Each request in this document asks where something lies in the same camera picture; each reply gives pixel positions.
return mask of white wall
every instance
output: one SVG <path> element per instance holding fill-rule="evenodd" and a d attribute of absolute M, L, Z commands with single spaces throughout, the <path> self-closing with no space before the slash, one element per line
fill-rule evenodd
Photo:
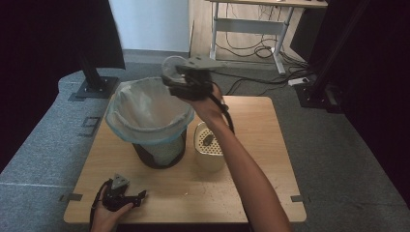
<path fill-rule="evenodd" d="M 189 0 L 109 0 L 123 49 L 190 51 Z"/>

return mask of white plastic bag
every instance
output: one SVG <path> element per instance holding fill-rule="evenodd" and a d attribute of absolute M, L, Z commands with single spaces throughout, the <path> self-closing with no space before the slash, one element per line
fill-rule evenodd
<path fill-rule="evenodd" d="M 105 120 L 123 140 L 156 145 L 178 138 L 193 120 L 192 107 L 171 96 L 160 77 L 123 82 Z"/>

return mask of metal frame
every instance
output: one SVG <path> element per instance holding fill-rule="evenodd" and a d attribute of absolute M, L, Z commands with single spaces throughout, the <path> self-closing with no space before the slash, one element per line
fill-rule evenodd
<path fill-rule="evenodd" d="M 212 43 L 210 57 L 216 60 L 217 57 L 217 32 L 237 32 L 250 34 L 265 34 L 278 35 L 278 41 L 275 48 L 272 48 L 275 63 L 278 67 L 280 75 L 285 75 L 286 71 L 283 67 L 282 61 L 279 57 L 280 48 L 282 47 L 284 37 L 286 36 L 287 28 L 289 27 L 290 18 L 293 15 L 293 7 L 289 7 L 286 20 L 280 21 L 264 21 L 264 20 L 247 20 L 236 18 L 219 18 L 218 11 L 220 3 L 215 2 L 214 25 L 212 27 Z"/>

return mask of beige container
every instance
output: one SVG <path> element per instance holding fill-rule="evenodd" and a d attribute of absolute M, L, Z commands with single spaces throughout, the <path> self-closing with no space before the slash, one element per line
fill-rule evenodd
<path fill-rule="evenodd" d="M 219 171 L 224 167 L 225 159 L 220 145 L 205 123 L 202 122 L 196 127 L 193 143 L 195 159 L 199 166 L 210 172 Z"/>

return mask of forearm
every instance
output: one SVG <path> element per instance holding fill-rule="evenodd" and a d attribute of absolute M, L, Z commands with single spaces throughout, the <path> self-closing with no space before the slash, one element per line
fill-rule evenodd
<path fill-rule="evenodd" d="M 289 220 L 271 183 L 223 120 L 207 123 L 218 140 L 253 228 L 290 231 Z"/>

